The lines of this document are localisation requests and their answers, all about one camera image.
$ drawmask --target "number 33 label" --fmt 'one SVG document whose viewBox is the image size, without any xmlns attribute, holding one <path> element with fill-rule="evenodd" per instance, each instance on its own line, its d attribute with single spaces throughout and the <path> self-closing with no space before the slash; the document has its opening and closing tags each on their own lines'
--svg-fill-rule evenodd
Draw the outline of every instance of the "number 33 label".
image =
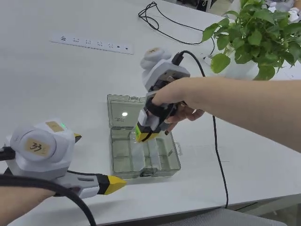
<svg viewBox="0 0 301 226">
<path fill-rule="evenodd" d="M 40 156 L 48 156 L 50 146 L 36 139 L 29 138 L 25 144 L 25 150 Z"/>
</svg>

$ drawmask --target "human arm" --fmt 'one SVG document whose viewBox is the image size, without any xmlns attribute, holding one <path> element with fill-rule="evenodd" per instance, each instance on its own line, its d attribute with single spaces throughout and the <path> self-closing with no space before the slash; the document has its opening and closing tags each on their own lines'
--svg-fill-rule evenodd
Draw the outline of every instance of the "human arm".
<svg viewBox="0 0 301 226">
<path fill-rule="evenodd" d="M 301 81 L 184 78 L 160 89 L 153 103 L 185 101 L 192 109 L 201 109 L 301 153 L 300 92 Z M 177 116 L 169 119 L 177 121 Z"/>
<path fill-rule="evenodd" d="M 301 1 L 300 0 L 294 0 L 293 7 L 301 9 Z"/>
<path fill-rule="evenodd" d="M 54 193 L 40 188 L 0 187 L 0 226 L 6 226 Z"/>
</svg>

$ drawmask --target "open box lid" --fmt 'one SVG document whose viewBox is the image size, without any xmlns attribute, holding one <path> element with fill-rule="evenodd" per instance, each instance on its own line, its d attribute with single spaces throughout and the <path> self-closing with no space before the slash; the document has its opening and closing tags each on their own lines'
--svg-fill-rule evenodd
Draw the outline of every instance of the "open box lid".
<svg viewBox="0 0 301 226">
<path fill-rule="evenodd" d="M 145 97 L 123 95 L 107 96 L 110 128 L 133 128 L 139 111 L 144 107 Z"/>
</svg>

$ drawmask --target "label sticker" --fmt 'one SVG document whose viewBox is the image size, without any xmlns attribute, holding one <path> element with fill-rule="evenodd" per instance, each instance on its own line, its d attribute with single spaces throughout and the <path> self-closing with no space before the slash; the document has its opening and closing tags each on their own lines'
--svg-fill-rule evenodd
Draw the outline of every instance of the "label sticker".
<svg viewBox="0 0 301 226">
<path fill-rule="evenodd" d="M 48 121 L 48 122 L 46 122 L 46 124 L 47 124 L 47 125 L 52 129 L 52 131 L 54 131 L 55 133 L 64 131 L 64 129 L 63 129 L 59 124 L 57 124 L 56 121 Z"/>
<path fill-rule="evenodd" d="M 25 150 L 40 156 L 48 156 L 50 146 L 36 139 L 28 138 L 25 144 Z"/>
</svg>

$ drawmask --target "human hand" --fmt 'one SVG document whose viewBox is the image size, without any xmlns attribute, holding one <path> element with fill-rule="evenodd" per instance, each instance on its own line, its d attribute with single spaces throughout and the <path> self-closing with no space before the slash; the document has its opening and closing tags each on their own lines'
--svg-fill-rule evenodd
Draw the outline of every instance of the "human hand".
<svg viewBox="0 0 301 226">
<path fill-rule="evenodd" d="M 195 110 L 194 100 L 188 95 L 190 89 L 191 79 L 184 78 L 173 81 L 160 89 L 152 100 L 152 103 L 160 106 L 161 104 L 172 104 L 184 101 L 187 105 L 179 103 L 178 110 L 174 116 L 171 116 L 165 120 L 166 123 L 170 123 L 167 132 L 170 132 L 178 122 L 188 119 L 195 121 L 204 114 L 202 110 Z"/>
</svg>

